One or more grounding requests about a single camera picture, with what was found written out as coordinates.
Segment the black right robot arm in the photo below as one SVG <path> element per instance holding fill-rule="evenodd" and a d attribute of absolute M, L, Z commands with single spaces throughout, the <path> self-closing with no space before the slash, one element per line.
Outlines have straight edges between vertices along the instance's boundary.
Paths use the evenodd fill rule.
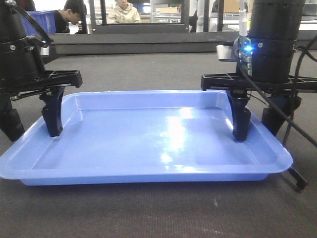
<path fill-rule="evenodd" d="M 236 71 L 202 76 L 202 90 L 226 91 L 233 136 L 238 141 L 244 141 L 248 134 L 251 113 L 246 105 L 250 91 L 257 91 L 267 101 L 262 122 L 276 134 L 284 122 L 295 126 L 292 116 L 301 102 L 298 93 L 317 90 L 314 77 L 289 74 L 294 52 L 301 50 L 305 56 L 309 50 L 308 46 L 296 45 L 304 4 L 302 0 L 256 0 L 249 29 L 245 28 L 242 9 L 239 37 L 217 47 L 226 53 L 227 61 L 237 63 Z"/>

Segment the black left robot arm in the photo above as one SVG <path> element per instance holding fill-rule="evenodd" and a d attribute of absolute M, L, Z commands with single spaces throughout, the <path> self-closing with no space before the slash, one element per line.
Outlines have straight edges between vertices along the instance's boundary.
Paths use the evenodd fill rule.
<path fill-rule="evenodd" d="M 42 116 L 50 136 L 60 136 L 61 103 L 66 86 L 79 88 L 78 70 L 46 70 L 40 48 L 52 39 L 39 23 L 13 0 L 0 2 L 0 129 L 11 140 L 25 132 L 11 102 L 39 95 L 45 102 Z"/>

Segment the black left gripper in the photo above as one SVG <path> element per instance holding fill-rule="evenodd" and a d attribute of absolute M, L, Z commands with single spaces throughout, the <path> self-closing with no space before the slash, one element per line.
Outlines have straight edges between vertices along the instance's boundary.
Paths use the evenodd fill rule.
<path fill-rule="evenodd" d="M 61 103 L 64 87 L 79 88 L 82 77 L 78 70 L 46 70 L 39 48 L 44 42 L 24 37 L 0 44 L 0 129 L 10 141 L 17 141 L 25 132 L 20 116 L 12 108 L 10 96 L 21 92 L 49 92 L 40 95 L 45 106 L 42 116 L 51 137 L 60 136 Z"/>

